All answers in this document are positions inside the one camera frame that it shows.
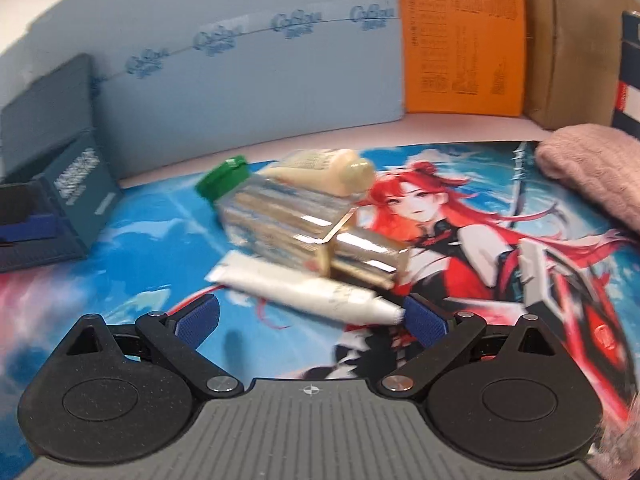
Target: brown cardboard box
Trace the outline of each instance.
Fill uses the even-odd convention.
[[[545,128],[610,125],[622,12],[640,0],[526,0],[525,113]]]

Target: green bottle cap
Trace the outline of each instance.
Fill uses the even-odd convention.
[[[242,184],[250,175],[251,172],[244,156],[236,155],[209,171],[196,184],[196,191],[201,197],[215,202]]]

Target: pink cloth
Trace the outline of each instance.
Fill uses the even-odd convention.
[[[568,126],[540,143],[536,162],[640,233],[640,141],[608,126]]]

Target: open box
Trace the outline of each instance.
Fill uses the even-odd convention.
[[[98,145],[91,58],[35,81],[0,114],[0,272],[87,256],[121,198]]]

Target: orange paper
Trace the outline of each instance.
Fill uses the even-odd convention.
[[[519,116],[524,0],[401,0],[408,112]]]

